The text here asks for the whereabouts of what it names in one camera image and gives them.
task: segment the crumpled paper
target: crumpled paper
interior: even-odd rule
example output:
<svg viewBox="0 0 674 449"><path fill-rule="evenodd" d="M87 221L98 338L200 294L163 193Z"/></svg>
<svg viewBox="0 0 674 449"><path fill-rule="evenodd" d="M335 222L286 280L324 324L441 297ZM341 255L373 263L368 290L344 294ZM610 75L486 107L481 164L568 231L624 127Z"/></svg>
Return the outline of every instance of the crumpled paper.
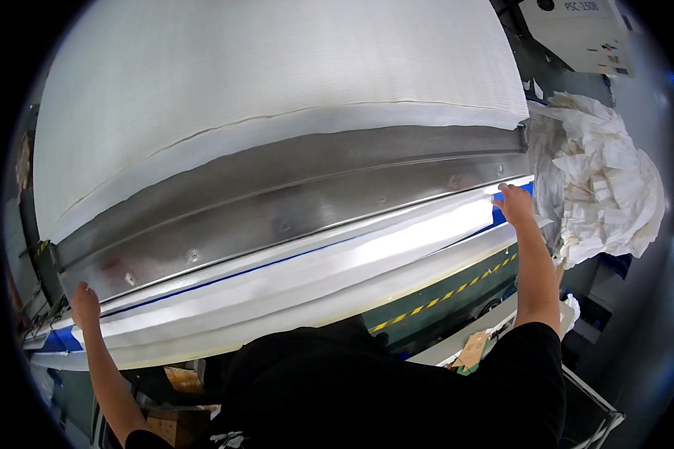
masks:
<svg viewBox="0 0 674 449"><path fill-rule="evenodd" d="M569 323L569 327L566 329L567 332L570 330L574 329L574 324L576 323L576 320L579 319L579 315L582 313L581 310L579 309L579 301L576 300L574 295L572 293L568 293L566 296L566 300L564 301L566 305L568 305L570 308L574 309L574 317L571 319L571 322Z"/></svg>
<svg viewBox="0 0 674 449"><path fill-rule="evenodd" d="M565 92L555 93L547 107L530 102L529 109L537 212L560 223L558 233L546 229L554 256L565 269L600 252L640 257L664 217L664 186L622 117L593 98Z"/></svg>

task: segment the large white paper roll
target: large white paper roll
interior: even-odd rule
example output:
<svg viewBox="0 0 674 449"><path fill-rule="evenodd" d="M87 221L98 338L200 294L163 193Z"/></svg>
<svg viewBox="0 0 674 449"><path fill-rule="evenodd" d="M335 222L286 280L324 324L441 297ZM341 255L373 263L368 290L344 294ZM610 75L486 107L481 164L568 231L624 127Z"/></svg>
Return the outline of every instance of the large white paper roll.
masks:
<svg viewBox="0 0 674 449"><path fill-rule="evenodd" d="M527 117L487 0L97 1L45 85L40 237L59 242L145 187L261 144Z"/></svg>

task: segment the white cloth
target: white cloth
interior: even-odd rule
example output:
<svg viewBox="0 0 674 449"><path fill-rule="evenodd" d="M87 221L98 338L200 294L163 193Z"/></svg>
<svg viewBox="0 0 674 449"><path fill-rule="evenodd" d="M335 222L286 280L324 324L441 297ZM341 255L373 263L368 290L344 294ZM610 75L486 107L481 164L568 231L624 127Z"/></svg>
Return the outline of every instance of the white cloth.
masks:
<svg viewBox="0 0 674 449"><path fill-rule="evenodd" d="M600 252L640 257L664 217L664 186L621 116L593 98L567 93L555 93L549 107L530 102L529 108L535 118L529 126L532 167L553 159L559 169L535 174L538 213L561 210L555 257L565 269ZM566 136L543 117L561 123Z"/></svg>
<svg viewBox="0 0 674 449"><path fill-rule="evenodd" d="M58 242L172 175L299 135L526 118L487 0L99 0L46 81L37 224Z"/></svg>
<svg viewBox="0 0 674 449"><path fill-rule="evenodd" d="M579 319L579 314L581 313L581 310L579 310L579 301L576 300L576 298L572 293L567 294L564 303L568 305L570 308L574 309L574 317L572 317L571 322L569 323L569 327L566 329L566 331L569 332L570 330L574 329L574 324L576 323L576 320Z"/></svg>

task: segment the blue stripe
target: blue stripe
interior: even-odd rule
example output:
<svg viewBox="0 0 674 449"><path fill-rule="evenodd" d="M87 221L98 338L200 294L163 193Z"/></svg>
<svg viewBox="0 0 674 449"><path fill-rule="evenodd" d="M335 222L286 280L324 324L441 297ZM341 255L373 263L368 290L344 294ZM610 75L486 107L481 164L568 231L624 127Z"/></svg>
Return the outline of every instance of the blue stripe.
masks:
<svg viewBox="0 0 674 449"><path fill-rule="evenodd" d="M532 194L532 183L529 183L529 184L523 186L522 188L524 188L525 190L527 190L527 192L529 192L530 195ZM494 199L496 199L496 200L503 200L503 199L504 199L504 195L503 195L501 192L500 192L500 193L497 193L497 194L494 195ZM487 226L487 227L484 228L484 229L480 229L480 230L476 231L475 233L473 233L472 235L467 236L467 237L465 237L465 238L462 238L462 239L459 240L459 241L465 240L465 239L467 239L467 238L469 238L469 237L476 236L476 235L479 234L479 233L485 232L485 231L488 230L488 229L494 228L495 226L498 226L498 225L502 224L502 223L505 221L505 219L504 219L504 214L502 214L502 211L500 211L499 208L496 207L496 206L494 206L494 208L492 209L492 220L493 220L492 225ZM247 269L247 270L245 270L245 271L243 271L243 272L239 272L239 273L235 273L235 274L230 274L229 276L221 277L221 278L219 278L219 279L212 280L212 281L210 281L210 282L205 282L204 284L198 284L198 285L195 285L194 287L190 287L190 288L187 288L187 289L184 289L184 290L180 290L180 291L177 291L177 292L172 292L172 293L170 293L170 294L166 294L165 296L156 297L156 298L154 298L154 299L152 299L152 300L149 300L149 301L145 301L145 302L141 302L141 303L139 303L139 304L131 305L131 306L125 308L125 309L115 310L115 311L106 313L105 315L101 315L100 318L107 318L107 317L111 317L111 316L113 316L113 315L117 315L118 313L127 312L128 310L137 309L137 308L142 307L142 306L144 306L144 305L148 305L148 304L152 304L153 302L165 300L165 299L167 299L167 298L169 298L169 297L173 297L173 296L176 296L176 295L178 295L178 294L185 293L185 292L190 292L190 291L192 291L192 290L197 290L197 289L199 289L199 288L206 287L207 285L215 284L215 283L217 283L217 282L224 281L224 280L230 279L230 278L232 278L232 277L239 276L239 275L241 275L241 274L250 273L250 272L253 272L253 271L255 271L255 270L264 268L264 267L266 267L266 266L275 265L275 264L278 264L278 263L280 263L280 262L285 262L285 261L287 261L287 260L294 259L295 257L303 256L304 254L309 254L309 253L312 253L312 252L315 252L315 251L319 251L319 250L324 249L324 248L332 247L333 245L340 244L340 243L343 243L343 242L345 242L345 241L350 241L350 240L352 240L353 238L357 238L357 237L360 237L360 236L355 236L355 237L351 237L351 238L346 238L346 239L344 239L344 240L337 241L337 242L335 242L335 243L333 243L333 244L325 245L324 247L319 247L319 248L311 249L311 250L309 250L309 251L305 251L305 252L303 252L303 253L296 254L296 255L294 255L294 256L285 257L284 259L280 259L280 260L277 260L277 261L275 261L275 262L270 262L269 264L256 266L256 267L254 267L254 268ZM75 343L76 343L78 346L80 346L80 343L79 343L77 340L75 340Z"/></svg>
<svg viewBox="0 0 674 449"><path fill-rule="evenodd" d="M47 338L45 338L45 344L35 352L82 351L80 342L72 336L72 328L74 328L74 326L51 330L50 333L47 334Z"/></svg>
<svg viewBox="0 0 674 449"><path fill-rule="evenodd" d="M529 192L530 196L534 195L534 183L522 185L521 187L522 187L522 189ZM495 200L504 200L504 193L502 193L502 192L495 193L494 199ZM505 223L506 221L507 221L507 219L504 217L504 214L502 213L502 211L498 207L492 206L492 224L487 226L486 228L482 228L482 229L476 231L473 234L468 235L465 238L462 238L460 241L467 240L468 238L474 237L477 234L481 234L481 233L485 232L486 230L496 228L497 226L499 226L502 223Z"/></svg>
<svg viewBox="0 0 674 449"><path fill-rule="evenodd" d="M215 283L217 283L217 282L220 282L220 281L224 281L224 280L230 279L231 277L239 276L239 275L241 275L241 274L250 273L250 272L253 272L253 271L258 270L258 269L260 269L260 268L264 268L265 266L275 265L275 264L278 264L278 263L280 263L280 262L284 262L284 261L287 261L287 260L290 260L290 259L294 259L295 257L303 256L304 254L309 254L309 253L313 253L313 252L315 252L315 251L319 251L319 250L324 249L324 248L332 247L332 245L340 244L340 243L343 243L343 242L345 242L345 241L350 241L350 240L352 240L353 238L357 238L357 237L360 237L360 236L355 236L355 237L346 238L346 239L344 239L344 240L337 241L337 242L335 242L335 243L333 243L333 244L325 245L324 247L319 247L319 248L311 249L311 250L309 250L309 251L305 251L305 252L303 252L303 253L296 254L296 255L294 255L294 256L285 257L284 259L280 259L280 260L277 260L277 261L275 261L275 262L270 262L269 264L260 265L260 266L255 266L254 268L247 269L247 270L245 270L245 271L243 271L243 272L239 272L239 273L235 273L235 274L230 274L229 276L221 277L221 278L219 278L219 279L216 279L216 280L213 280L213 281L210 281L210 282L205 282L204 284L199 284L199 285L195 285L194 287L190 287L190 288L188 288L188 289L180 290L179 292L173 292L173 293L170 293L170 294L166 294L165 296L156 297L156 298L154 298L154 299L152 299L152 300L150 300L150 301L140 302L139 304L131 305L130 307L127 307L127 308L125 308L125 309L115 310L114 312L106 313L105 315L100 316L100 318L111 317L112 315L116 315L116 314L118 314L118 313L127 312L128 310L132 310L132 309L137 309L138 307L142 307L143 305L152 304L153 302L161 301L161 300L167 299L167 298L169 298L169 297L176 296L176 295L178 295L178 294L182 294L182 293L185 293L185 292L190 292L190 291L192 291L192 290L197 290L198 288L206 287L207 285L215 284Z"/></svg>

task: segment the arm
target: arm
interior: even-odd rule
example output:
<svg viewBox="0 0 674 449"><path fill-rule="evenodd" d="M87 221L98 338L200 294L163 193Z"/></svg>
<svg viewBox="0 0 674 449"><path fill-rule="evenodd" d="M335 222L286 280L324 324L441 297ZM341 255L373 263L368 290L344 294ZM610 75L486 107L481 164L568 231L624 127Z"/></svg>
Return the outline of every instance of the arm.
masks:
<svg viewBox="0 0 674 449"><path fill-rule="evenodd" d="M105 346L100 330L100 303L95 291L81 282L75 288L71 303L72 319L82 329L85 339L92 389L110 428L125 447L130 432L137 429L149 431L147 422Z"/></svg>
<svg viewBox="0 0 674 449"><path fill-rule="evenodd" d="M504 201L495 200L505 219L517 231L519 284L517 319L514 326L539 321L559 334L559 285L539 226L534 220L532 199L524 189L500 184Z"/></svg>

